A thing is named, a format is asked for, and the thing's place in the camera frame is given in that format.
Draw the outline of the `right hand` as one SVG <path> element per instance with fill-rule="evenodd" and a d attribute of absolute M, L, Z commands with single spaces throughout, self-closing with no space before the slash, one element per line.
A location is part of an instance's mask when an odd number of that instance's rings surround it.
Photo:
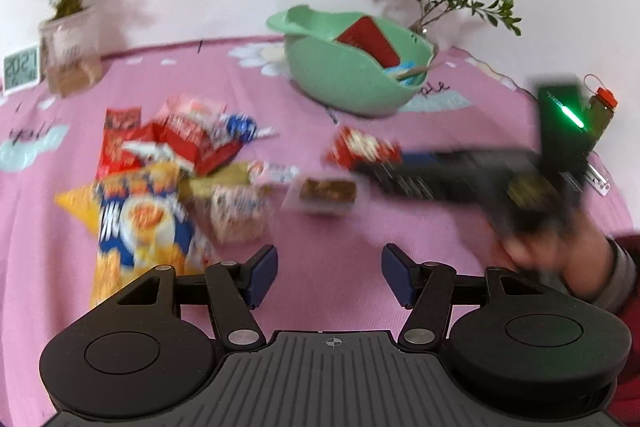
<path fill-rule="evenodd" d="M 614 249 L 582 211 L 574 213 L 570 231 L 542 230 L 498 239 L 491 251 L 495 265 L 513 271 L 557 275 L 577 297 L 597 297 L 614 268 Z"/>

